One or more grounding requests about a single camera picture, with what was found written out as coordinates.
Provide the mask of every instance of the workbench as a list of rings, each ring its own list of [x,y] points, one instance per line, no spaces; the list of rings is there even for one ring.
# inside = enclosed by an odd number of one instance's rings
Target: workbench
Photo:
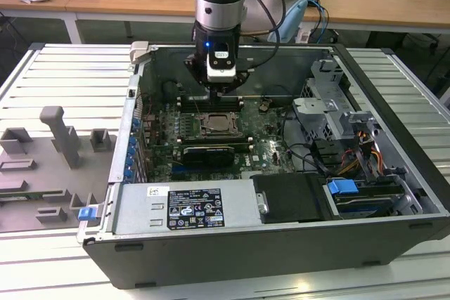
[[[321,0],[330,13],[328,28],[409,33],[450,33],[448,0]],[[27,5],[19,0],[0,0],[0,11],[11,17],[57,18],[64,21],[74,44],[83,42],[78,20],[193,23],[194,0],[50,0]],[[304,27],[319,19],[308,8]]]
[[[129,45],[47,44],[28,51],[0,89],[0,132],[26,126],[48,136],[37,118],[44,105],[63,105],[79,135],[96,127],[117,134],[125,101]],[[394,55],[350,48],[406,128],[447,180],[450,114]],[[61,96],[66,89],[71,93]],[[362,108],[364,100],[350,88]],[[423,299],[450,295],[450,237],[424,242],[387,266],[331,270],[195,285],[115,289],[76,241],[77,229],[0,233],[0,292],[9,299]],[[337,248],[343,243],[333,243]],[[199,259],[199,264],[214,260]]]

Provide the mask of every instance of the power supply label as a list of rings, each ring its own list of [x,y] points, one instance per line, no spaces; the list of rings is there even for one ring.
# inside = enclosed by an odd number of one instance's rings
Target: power supply label
[[[225,226],[220,189],[169,191],[167,205],[170,230]]]

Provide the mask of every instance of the gray 3d printed part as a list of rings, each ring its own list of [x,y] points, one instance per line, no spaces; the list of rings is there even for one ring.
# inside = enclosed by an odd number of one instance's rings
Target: gray 3d printed part
[[[0,145],[8,155],[25,154],[21,143],[32,142],[25,128],[7,128],[0,138]]]
[[[107,129],[92,129],[91,144],[94,152],[111,151],[111,139]]]
[[[16,193],[25,191],[28,183],[25,181],[0,182],[0,193]]]
[[[41,223],[66,221],[68,215],[61,207],[41,207],[37,210],[36,219]]]
[[[70,200],[69,210],[73,212],[75,216],[78,216],[79,210],[84,207],[83,202],[80,200],[78,195],[74,193],[72,199]]]
[[[0,172],[34,170],[36,166],[36,162],[32,158],[9,159],[0,161]]]
[[[94,194],[93,193],[89,193],[88,196],[87,196],[86,206],[94,205],[94,204],[98,204],[98,202],[97,202]]]
[[[75,130],[75,128],[73,126],[67,126],[65,127],[67,129],[67,132],[69,133],[69,138],[70,138],[70,142],[71,144],[75,144],[76,149],[79,148],[80,145],[80,141],[77,135],[77,131]],[[52,138],[51,142],[53,143],[53,146],[55,147],[57,152],[61,152],[61,149],[58,146],[58,142],[56,142],[56,139]]]
[[[42,199],[48,203],[69,202],[72,199],[72,195],[69,190],[64,189],[61,193],[46,193],[42,195]]]
[[[64,109],[62,107],[47,106],[42,108],[39,119],[50,127],[67,164],[69,164],[71,169],[75,169],[79,165],[79,155],[75,144],[70,142],[69,133],[64,125],[63,115]]]

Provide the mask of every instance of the yellow wire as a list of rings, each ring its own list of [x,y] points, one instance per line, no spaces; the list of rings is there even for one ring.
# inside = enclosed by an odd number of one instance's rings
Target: yellow wire
[[[347,167],[345,167],[344,169],[342,169],[341,171],[339,171],[337,174],[338,175],[342,175],[345,174],[347,171],[353,169],[355,166],[357,166],[359,164],[358,159],[354,160],[351,164],[349,164]]]

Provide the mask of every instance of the blue tab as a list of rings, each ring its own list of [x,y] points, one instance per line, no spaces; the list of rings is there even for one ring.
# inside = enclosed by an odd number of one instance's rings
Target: blue tab
[[[124,176],[127,177],[127,178],[131,178],[133,176],[133,171],[125,169],[124,170]]]
[[[131,144],[131,145],[136,145],[136,143],[137,143],[136,137],[131,136],[131,137],[129,138],[128,142],[129,142],[129,144]]]
[[[133,163],[134,163],[134,160],[133,160],[132,158],[127,157],[127,158],[125,159],[125,165],[126,165],[126,166],[130,167],[131,165],[133,165]]]
[[[333,179],[327,184],[331,195],[335,193],[358,193],[358,187],[352,179]]]
[[[78,212],[79,221],[95,221],[97,209],[95,207],[82,207]]]

